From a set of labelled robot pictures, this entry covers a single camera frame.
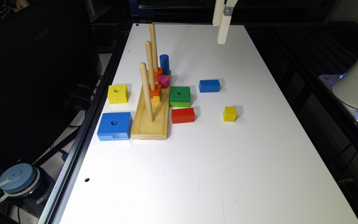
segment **wooden peg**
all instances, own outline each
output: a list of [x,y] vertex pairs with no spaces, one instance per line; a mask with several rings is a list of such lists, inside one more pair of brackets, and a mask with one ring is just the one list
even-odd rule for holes
[[146,64],[142,62],[140,63],[139,67],[140,67],[140,74],[142,75],[142,86],[143,86],[144,101],[146,103],[147,117],[149,119],[149,122],[152,123],[154,121],[154,118],[153,118],[152,100],[149,91],[149,79],[147,78]]
[[154,71],[158,72],[157,41],[155,39],[155,26],[154,26],[154,24],[150,24],[150,35],[151,35],[151,39],[152,39]]
[[146,41],[146,53],[147,53],[147,65],[149,66],[150,89],[154,91],[155,78],[154,78],[154,70],[153,70],[152,43],[150,41]]

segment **pink block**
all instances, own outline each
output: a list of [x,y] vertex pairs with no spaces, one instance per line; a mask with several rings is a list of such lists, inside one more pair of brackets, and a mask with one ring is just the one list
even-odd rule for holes
[[158,84],[161,85],[161,88],[169,87],[169,77],[168,75],[161,75],[158,77]]

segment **blue block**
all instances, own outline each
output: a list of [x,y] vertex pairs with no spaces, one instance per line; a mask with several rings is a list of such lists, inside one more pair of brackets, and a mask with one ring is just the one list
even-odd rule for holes
[[221,88],[221,84],[219,80],[200,80],[198,88],[200,89],[200,93],[218,92]]
[[104,113],[98,129],[99,140],[129,140],[131,137],[131,121],[132,117],[130,112]]
[[169,69],[169,56],[168,55],[161,55],[160,56],[160,64],[163,70],[164,75],[169,75],[171,70]]

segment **wooden base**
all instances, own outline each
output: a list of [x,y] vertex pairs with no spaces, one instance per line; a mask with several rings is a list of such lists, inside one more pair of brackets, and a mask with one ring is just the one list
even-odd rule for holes
[[152,102],[154,121],[150,123],[147,120],[147,110],[142,87],[131,138],[155,140],[164,140],[167,138],[170,89],[170,87],[161,89],[161,102]]

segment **yellow block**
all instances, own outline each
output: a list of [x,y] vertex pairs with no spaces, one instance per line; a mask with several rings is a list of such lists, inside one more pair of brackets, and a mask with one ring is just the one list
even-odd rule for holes
[[110,104],[128,103],[127,85],[111,85],[107,93]]
[[234,106],[227,106],[224,108],[223,120],[234,122],[237,116],[237,109]]
[[153,96],[153,98],[151,98],[152,102],[160,102],[161,98],[159,96]]

